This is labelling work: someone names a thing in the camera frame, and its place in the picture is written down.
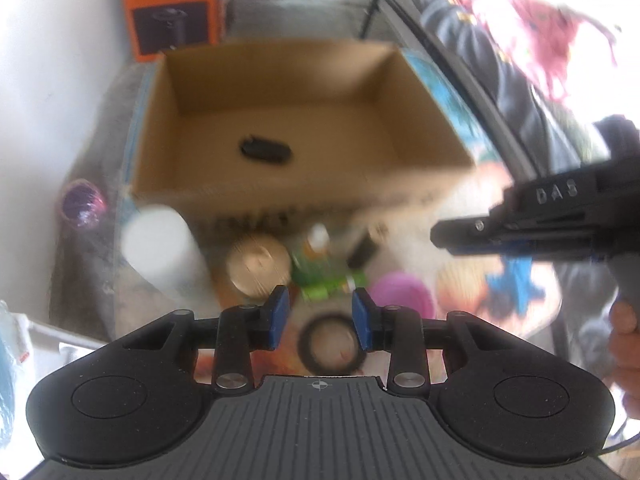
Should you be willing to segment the person right hand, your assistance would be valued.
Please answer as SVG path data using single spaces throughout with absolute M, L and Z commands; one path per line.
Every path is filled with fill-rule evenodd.
M 640 414 L 640 334 L 639 319 L 631 304 L 617 300 L 610 311 L 612 332 L 608 348 L 614 359 L 613 382 L 624 392 L 627 415 L 639 419 Z

